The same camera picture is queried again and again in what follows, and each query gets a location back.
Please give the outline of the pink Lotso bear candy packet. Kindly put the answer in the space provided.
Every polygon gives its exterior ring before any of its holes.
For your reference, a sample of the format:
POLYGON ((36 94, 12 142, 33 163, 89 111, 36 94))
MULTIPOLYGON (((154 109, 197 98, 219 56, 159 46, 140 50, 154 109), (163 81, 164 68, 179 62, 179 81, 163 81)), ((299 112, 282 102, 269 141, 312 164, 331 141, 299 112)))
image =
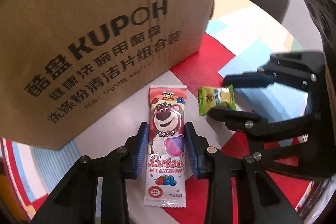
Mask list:
POLYGON ((185 106, 187 86, 152 85, 143 203, 186 207, 185 106))

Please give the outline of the yellow green small candy packet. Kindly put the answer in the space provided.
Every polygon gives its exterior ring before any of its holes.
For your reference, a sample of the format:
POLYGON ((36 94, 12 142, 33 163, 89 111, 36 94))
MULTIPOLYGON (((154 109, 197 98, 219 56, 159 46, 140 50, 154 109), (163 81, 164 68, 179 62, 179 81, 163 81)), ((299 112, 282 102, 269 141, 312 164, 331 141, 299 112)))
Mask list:
POLYGON ((234 87, 232 85, 222 88, 210 86, 200 86, 198 88, 199 115, 204 116, 216 107, 236 110, 234 87))

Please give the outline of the KUPOH cardboard box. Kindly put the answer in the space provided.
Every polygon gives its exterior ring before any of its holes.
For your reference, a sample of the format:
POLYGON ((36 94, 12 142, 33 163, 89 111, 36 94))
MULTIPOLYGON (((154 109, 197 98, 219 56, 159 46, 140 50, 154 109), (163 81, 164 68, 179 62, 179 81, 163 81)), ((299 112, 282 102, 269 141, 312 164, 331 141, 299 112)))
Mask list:
POLYGON ((214 0, 1 0, 1 137, 59 149, 201 47, 214 0))

